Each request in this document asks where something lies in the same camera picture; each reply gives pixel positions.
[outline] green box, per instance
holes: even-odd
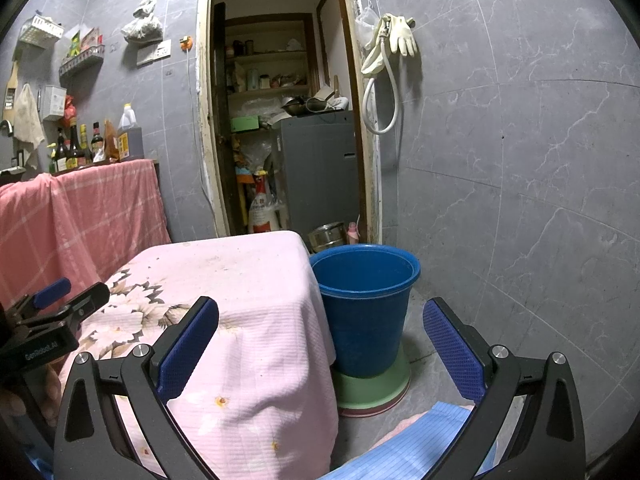
[[[257,115],[247,115],[231,119],[232,132],[245,132],[247,130],[257,130],[260,127]]]

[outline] wooden door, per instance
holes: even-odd
[[[231,121],[228,103],[226,102],[225,7],[224,2],[215,4],[213,7],[213,24],[211,27],[213,81],[211,91],[214,113],[212,122],[228,230],[229,234],[234,236],[244,234],[246,231],[240,209],[236,164],[231,143]]]

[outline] pink bottle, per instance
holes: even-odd
[[[358,228],[356,227],[356,222],[351,222],[349,224],[347,237],[349,238],[349,245],[358,243],[360,239],[360,235],[358,234]]]

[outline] plastic jug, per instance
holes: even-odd
[[[124,105],[124,111],[118,123],[118,153],[120,161],[144,158],[142,128],[138,126],[136,114],[130,103]]]

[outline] red plaid cloth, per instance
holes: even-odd
[[[168,243],[150,160],[0,187],[0,303],[8,308],[62,277],[71,280],[71,298]]]

